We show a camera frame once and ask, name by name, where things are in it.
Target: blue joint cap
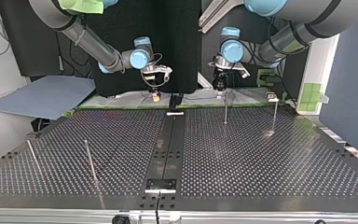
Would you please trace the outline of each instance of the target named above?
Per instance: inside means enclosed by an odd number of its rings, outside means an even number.
[[[228,40],[221,48],[223,57],[229,63],[240,62],[244,55],[243,45],[238,40]]]
[[[100,63],[98,63],[98,66],[100,67],[101,72],[103,72],[104,74],[110,74],[111,73],[103,65],[101,65]]]
[[[150,57],[146,50],[136,49],[130,56],[132,67],[136,69],[143,69],[149,63]]]
[[[150,38],[147,36],[136,38],[133,41],[133,44],[135,47],[141,46],[141,45],[151,45],[152,42],[150,41]]]
[[[243,0],[249,11],[263,17],[277,14],[286,4],[287,0]]]
[[[103,0],[103,7],[104,8],[111,7],[117,3],[118,3],[118,0]]]
[[[241,34],[241,30],[236,27],[227,26],[222,30],[222,36],[232,35],[232,36],[240,37],[240,34]]]

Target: green cloth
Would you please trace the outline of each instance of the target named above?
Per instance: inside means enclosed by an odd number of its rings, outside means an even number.
[[[59,0],[59,2],[61,8],[65,10],[103,14],[103,0]]]

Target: perforated metal table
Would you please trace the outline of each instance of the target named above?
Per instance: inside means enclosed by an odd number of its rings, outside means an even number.
[[[281,107],[82,110],[0,160],[0,208],[358,213],[358,159]],[[90,171],[84,140],[98,177]],[[176,193],[146,194],[150,179]]]

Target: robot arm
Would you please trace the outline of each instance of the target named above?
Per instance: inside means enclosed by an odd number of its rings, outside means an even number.
[[[36,15],[50,28],[62,32],[75,44],[85,50],[99,62],[104,73],[115,73],[135,68],[141,71],[141,76],[156,101],[159,99],[158,88],[170,80],[172,69],[157,65],[148,37],[134,40],[135,49],[118,52],[104,43],[77,15],[61,9],[57,0],[29,0]],[[164,82],[156,83],[156,74],[164,74]]]
[[[231,63],[249,63],[253,58],[250,52],[253,45],[257,64],[274,66],[287,54],[296,53],[317,38],[338,35],[358,21],[358,0],[243,0],[241,3],[239,0],[214,0],[200,19],[201,31],[208,32],[218,22],[216,18],[222,18],[243,3],[260,16],[290,22],[261,46],[240,41],[239,34],[223,31],[222,36],[230,35],[230,44],[223,39],[220,53]]]

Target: black curtain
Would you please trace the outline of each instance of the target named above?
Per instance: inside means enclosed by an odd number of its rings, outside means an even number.
[[[198,86],[200,0],[120,0],[103,15],[88,15],[88,25],[120,52],[133,49],[133,40],[149,36],[160,61],[173,69],[164,92],[192,93]],[[106,75],[91,59],[97,92],[112,96],[126,91],[146,90],[140,72]]]

